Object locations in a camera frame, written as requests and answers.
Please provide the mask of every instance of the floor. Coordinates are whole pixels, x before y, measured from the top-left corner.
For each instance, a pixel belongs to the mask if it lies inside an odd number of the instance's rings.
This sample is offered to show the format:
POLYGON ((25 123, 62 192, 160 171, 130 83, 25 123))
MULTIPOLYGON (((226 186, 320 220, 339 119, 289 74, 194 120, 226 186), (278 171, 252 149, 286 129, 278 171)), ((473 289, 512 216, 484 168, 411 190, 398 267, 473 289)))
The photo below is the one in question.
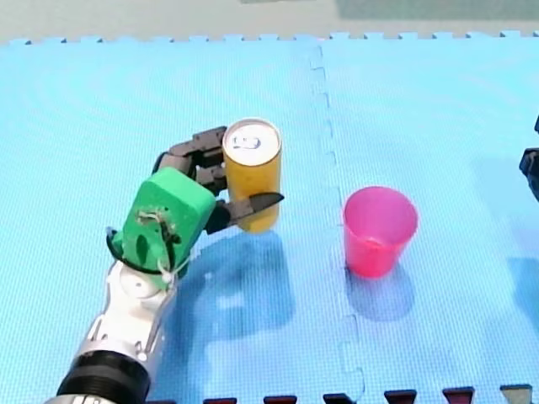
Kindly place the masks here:
POLYGON ((77 40, 98 35, 105 39, 166 35, 181 40, 190 35, 212 39, 225 34, 255 38, 259 34, 321 37, 334 31, 353 36, 405 31, 430 36, 450 31, 496 34, 518 29, 529 35, 539 25, 536 0, 0 0, 0 42, 47 37, 77 40))

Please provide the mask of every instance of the white string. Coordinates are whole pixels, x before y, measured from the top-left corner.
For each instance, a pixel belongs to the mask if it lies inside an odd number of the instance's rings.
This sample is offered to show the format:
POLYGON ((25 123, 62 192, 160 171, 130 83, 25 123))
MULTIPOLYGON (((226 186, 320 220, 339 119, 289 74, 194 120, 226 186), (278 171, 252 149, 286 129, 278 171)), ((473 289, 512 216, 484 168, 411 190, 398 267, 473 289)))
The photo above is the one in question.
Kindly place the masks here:
POLYGON ((161 277, 163 279, 163 282, 165 284, 170 284, 173 279, 174 279, 174 276, 179 272, 181 271, 183 268, 185 268, 185 266, 189 263, 191 259, 191 254, 189 253, 189 255, 185 258, 185 260, 172 272, 170 271, 167 271, 163 265, 161 264, 161 260, 158 259, 157 260, 157 269, 159 269, 159 272, 161 273, 161 277))

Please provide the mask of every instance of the blue foam mat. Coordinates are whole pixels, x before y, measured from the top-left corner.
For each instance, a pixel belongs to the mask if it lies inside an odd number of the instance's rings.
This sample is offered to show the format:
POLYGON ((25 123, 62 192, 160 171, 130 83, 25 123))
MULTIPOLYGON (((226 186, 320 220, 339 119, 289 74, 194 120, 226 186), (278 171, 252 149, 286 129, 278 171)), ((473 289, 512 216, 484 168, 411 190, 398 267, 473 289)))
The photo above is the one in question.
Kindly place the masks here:
POLYGON ((518 162, 536 141, 539 39, 469 36, 0 49, 0 402, 56 391, 103 303, 104 228, 121 226, 156 155, 253 115, 283 133, 280 222, 200 239, 153 398, 414 389, 422 403, 470 385, 495 404, 500 385, 538 385, 539 206, 518 162), (344 271, 340 219, 374 183, 421 215, 375 284, 344 271))

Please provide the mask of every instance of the black cable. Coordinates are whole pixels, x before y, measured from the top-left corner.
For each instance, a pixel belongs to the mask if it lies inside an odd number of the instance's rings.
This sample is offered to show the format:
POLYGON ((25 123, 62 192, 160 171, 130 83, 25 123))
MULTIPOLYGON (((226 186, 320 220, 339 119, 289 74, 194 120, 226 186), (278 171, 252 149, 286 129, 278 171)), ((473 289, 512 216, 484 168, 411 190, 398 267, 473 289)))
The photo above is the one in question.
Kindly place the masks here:
POLYGON ((144 274, 148 274, 148 275, 160 275, 161 274, 161 272, 159 272, 159 271, 155 271, 153 269, 147 269, 147 268, 141 267, 140 265, 137 265, 135 263, 130 263, 128 260, 121 257, 116 252, 114 246, 112 245, 112 237, 114 237, 116 233, 117 233, 116 230, 111 230, 110 232, 107 233, 107 247, 109 248, 110 254, 112 255, 112 257, 114 259, 120 261, 121 263, 124 263, 125 265, 127 265, 130 268, 133 268, 135 271, 139 271, 139 272, 142 272, 144 274))

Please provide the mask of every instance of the black object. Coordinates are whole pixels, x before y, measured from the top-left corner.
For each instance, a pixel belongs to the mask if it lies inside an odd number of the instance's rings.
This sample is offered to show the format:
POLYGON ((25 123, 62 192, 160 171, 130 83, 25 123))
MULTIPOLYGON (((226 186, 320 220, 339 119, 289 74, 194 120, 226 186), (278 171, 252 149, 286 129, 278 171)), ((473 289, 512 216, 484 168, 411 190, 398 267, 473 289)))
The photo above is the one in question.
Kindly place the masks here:
MULTIPOLYGON (((537 117, 534 131, 539 133, 539 116, 537 117)), ((533 196, 539 202, 539 165, 537 158, 539 157, 539 148, 525 149, 524 154, 520 160, 519 169, 520 172, 528 180, 528 186, 530 187, 533 196)))
POLYGON ((211 234, 226 229, 229 226, 237 224, 245 217, 278 204, 284 198, 283 195, 277 192, 266 192, 237 202, 225 203, 223 200, 218 200, 210 219, 206 223, 205 231, 211 234))
POLYGON ((56 393, 99 396, 116 404, 145 404, 150 377, 135 360, 117 352, 94 351, 77 358, 56 393))

